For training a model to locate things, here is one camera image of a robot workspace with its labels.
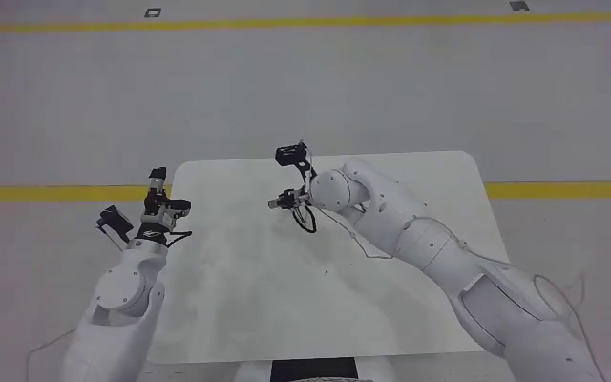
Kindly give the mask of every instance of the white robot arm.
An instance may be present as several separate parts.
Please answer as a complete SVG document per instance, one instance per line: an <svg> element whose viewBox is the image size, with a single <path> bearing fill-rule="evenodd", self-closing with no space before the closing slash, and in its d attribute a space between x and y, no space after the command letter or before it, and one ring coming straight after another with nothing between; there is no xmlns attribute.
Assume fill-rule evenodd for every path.
<svg viewBox="0 0 611 382"><path fill-rule="evenodd" d="M78 323L64 357L64 382L136 381L142 369L165 294L163 283L157 281L173 243L166 242L165 234L180 235L176 240L190 235L173 230L191 203L167 198L164 167L153 170L150 179L142 225L131 241L126 233L132 226L114 207L100 214L98 228L103 231L106 223L129 243L120 264L99 279Z"/></svg>
<svg viewBox="0 0 611 382"><path fill-rule="evenodd" d="M300 150L289 147L291 156ZM281 153L278 163L308 169L305 156L297 161L301 164L292 159L283 164ZM448 296L464 330L504 358L518 381L603 381L585 342L559 319L564 301L549 285L473 253L398 182L349 159L341 169L314 172L306 190L287 190L269 206L311 205L337 212L378 249L420 269ZM366 210L355 207L367 201Z"/></svg>

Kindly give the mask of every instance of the yellow floor stripe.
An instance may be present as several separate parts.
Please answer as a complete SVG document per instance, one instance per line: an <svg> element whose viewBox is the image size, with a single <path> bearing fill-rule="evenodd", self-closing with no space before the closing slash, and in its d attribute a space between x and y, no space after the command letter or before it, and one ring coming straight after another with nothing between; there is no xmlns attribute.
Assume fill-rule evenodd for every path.
<svg viewBox="0 0 611 382"><path fill-rule="evenodd" d="M611 181L486 183L490 199L611 199ZM142 202L146 187L0 187L0 202Z"/></svg>
<svg viewBox="0 0 611 382"><path fill-rule="evenodd" d="M600 13L516 13L498 15L269 18L236 20L143 21L130 23L4 24L0 33L122 32L243 30L306 27L392 27L414 25L608 23L611 12Z"/></svg>

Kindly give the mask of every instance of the gray floor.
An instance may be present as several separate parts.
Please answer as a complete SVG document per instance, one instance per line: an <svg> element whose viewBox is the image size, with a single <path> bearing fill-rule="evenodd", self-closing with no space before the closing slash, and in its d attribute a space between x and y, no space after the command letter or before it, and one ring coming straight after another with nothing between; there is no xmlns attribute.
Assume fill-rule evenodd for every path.
<svg viewBox="0 0 611 382"><path fill-rule="evenodd" d="M141 21L158 3L0 0L0 22ZM532 12L611 11L602 1ZM193 1L163 20L377 14L504 14L505 1ZM465 150L494 180L610 180L609 24L0 34L1 185L140 184L151 167L316 154ZM93 229L108 203L0 204L0 369L73 327L118 253ZM611 365L611 201L493 201L516 265L562 286ZM135 219L139 203L119 206ZM66 341L32 358L56 380ZM393 357L402 380L511 381L486 353ZM148 365L141 380L230 380L235 365Z"/></svg>

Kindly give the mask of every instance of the black base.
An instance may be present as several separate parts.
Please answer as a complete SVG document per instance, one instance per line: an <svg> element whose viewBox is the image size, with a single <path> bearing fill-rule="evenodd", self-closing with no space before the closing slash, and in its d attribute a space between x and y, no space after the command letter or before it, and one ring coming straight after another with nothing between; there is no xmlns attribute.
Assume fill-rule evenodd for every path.
<svg viewBox="0 0 611 382"><path fill-rule="evenodd" d="M354 358L314 358L274 361L269 382L290 382L308 378L357 379Z"/></svg>

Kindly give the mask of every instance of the table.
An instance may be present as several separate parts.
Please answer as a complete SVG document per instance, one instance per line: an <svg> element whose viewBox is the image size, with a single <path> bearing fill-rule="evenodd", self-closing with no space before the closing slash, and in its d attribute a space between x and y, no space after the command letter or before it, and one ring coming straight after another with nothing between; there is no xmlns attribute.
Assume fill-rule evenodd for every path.
<svg viewBox="0 0 611 382"><path fill-rule="evenodd" d="M479 253L507 261L473 158L463 152L354 156L406 184ZM314 157L320 173L349 156ZM367 259L315 212L308 234L267 201L302 184L274 159L191 161L173 198L192 202L159 274L166 297L148 359L207 363L481 350L443 292L399 260ZM381 255L366 243L371 255Z"/></svg>

